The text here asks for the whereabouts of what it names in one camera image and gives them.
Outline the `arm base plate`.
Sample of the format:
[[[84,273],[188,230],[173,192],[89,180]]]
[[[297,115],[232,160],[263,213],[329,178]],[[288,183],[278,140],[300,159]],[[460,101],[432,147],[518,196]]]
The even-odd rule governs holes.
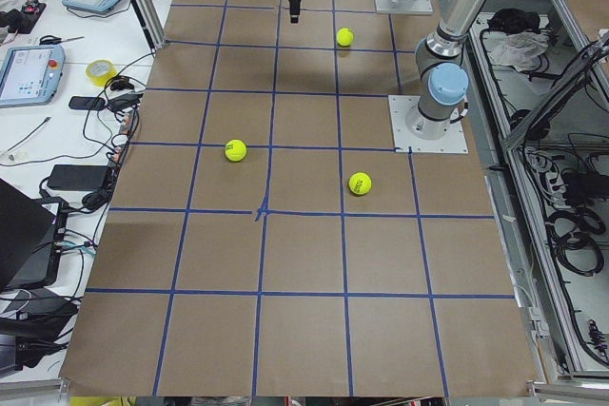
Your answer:
[[[456,109],[444,121],[431,121],[419,111],[419,96],[390,95],[389,114],[394,151],[398,153],[467,154],[462,122],[451,124]]]
[[[431,0],[375,0],[377,13],[404,15],[431,15]]]

